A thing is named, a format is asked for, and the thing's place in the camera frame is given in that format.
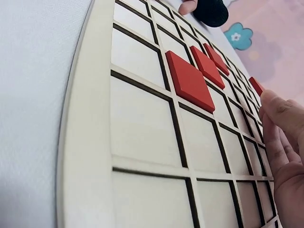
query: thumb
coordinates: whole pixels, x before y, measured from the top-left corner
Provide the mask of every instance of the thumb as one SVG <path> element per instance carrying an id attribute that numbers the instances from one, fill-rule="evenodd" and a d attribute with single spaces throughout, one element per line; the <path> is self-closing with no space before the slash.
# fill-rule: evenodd
<path id="1" fill-rule="evenodd" d="M 299 145 L 304 143 L 303 107 L 295 102 L 283 100 L 271 90 L 265 90 L 261 94 L 261 103 L 273 123 L 293 137 Z"/>
<path id="2" fill-rule="evenodd" d="M 181 15 L 186 15 L 193 12 L 198 4 L 198 0 L 183 0 L 184 2 L 180 5 L 179 13 Z"/>

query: hand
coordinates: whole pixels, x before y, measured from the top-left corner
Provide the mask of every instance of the hand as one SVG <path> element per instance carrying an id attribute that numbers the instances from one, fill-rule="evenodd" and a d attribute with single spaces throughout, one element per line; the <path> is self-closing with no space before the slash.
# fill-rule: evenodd
<path id="1" fill-rule="evenodd" d="M 179 13 L 181 15 L 192 13 L 198 5 L 198 0 L 183 0 L 183 1 L 184 2 L 180 5 L 179 8 Z"/>
<path id="2" fill-rule="evenodd" d="M 270 90 L 259 116 L 275 182 L 275 203 L 284 228 L 304 227 L 304 108 Z"/>

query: blue flower pattern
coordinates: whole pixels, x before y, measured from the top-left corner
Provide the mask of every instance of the blue flower pattern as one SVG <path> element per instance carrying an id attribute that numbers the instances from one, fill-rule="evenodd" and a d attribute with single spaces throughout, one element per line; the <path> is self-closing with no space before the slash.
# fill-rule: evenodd
<path id="1" fill-rule="evenodd" d="M 252 44 L 253 31 L 249 28 L 244 28 L 239 22 L 234 23 L 224 34 L 234 49 L 244 51 Z"/>

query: pink fabric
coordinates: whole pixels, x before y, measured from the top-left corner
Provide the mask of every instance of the pink fabric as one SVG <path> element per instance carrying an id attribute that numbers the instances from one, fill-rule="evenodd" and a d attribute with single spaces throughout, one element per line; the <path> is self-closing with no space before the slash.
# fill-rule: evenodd
<path id="1" fill-rule="evenodd" d="M 264 88 L 304 105 L 304 0 L 225 0 L 229 19 L 253 31 L 252 45 L 236 50 Z"/>

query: red square piece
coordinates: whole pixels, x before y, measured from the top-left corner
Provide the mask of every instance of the red square piece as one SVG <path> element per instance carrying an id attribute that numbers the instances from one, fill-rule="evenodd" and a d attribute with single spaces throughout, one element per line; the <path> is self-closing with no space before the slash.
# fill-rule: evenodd
<path id="1" fill-rule="evenodd" d="M 214 62 L 209 59 L 204 53 L 198 50 L 195 46 L 191 46 L 190 50 L 194 56 L 194 59 L 199 67 L 199 70 L 203 75 L 208 78 L 211 82 L 216 84 L 221 89 L 225 88 L 223 79 L 219 75 L 219 71 L 215 66 Z"/>
<path id="2" fill-rule="evenodd" d="M 249 82 L 251 83 L 252 87 L 255 89 L 256 93 L 261 96 L 262 92 L 265 90 L 261 84 L 254 77 L 249 78 Z"/>
<path id="3" fill-rule="evenodd" d="M 210 56 L 210 58 L 213 60 L 213 62 L 215 63 L 215 65 L 225 73 L 225 75 L 229 75 L 229 71 L 226 67 L 226 64 L 224 63 L 224 61 L 222 60 L 222 57 L 216 53 L 215 50 L 213 50 L 212 47 L 210 47 L 207 43 L 204 43 L 204 47 L 208 53 L 208 55 Z"/>
<path id="4" fill-rule="evenodd" d="M 207 112 L 213 113 L 215 106 L 203 74 L 172 51 L 167 51 L 166 57 L 176 94 Z"/>

